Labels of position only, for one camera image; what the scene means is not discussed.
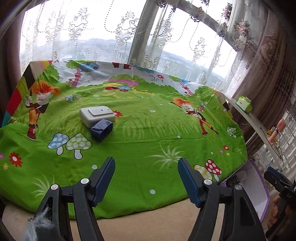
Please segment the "person right hand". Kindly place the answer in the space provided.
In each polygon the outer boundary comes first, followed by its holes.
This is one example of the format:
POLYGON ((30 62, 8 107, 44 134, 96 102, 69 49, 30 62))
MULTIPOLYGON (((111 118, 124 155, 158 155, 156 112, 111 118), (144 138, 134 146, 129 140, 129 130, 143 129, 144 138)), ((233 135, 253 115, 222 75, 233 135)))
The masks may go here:
MULTIPOLYGON (((278 220, 278 200, 280 199, 279 196, 276 196, 273 200, 273 207, 270 212, 270 216, 267 221, 267 227, 268 229, 272 228, 272 226, 277 222, 278 220)), ((295 221, 295 209, 291 208, 290 206, 286 207, 285 214, 287 216, 287 220, 285 221, 285 224, 282 226, 282 228, 277 232, 277 235, 282 235, 287 227, 295 221)))

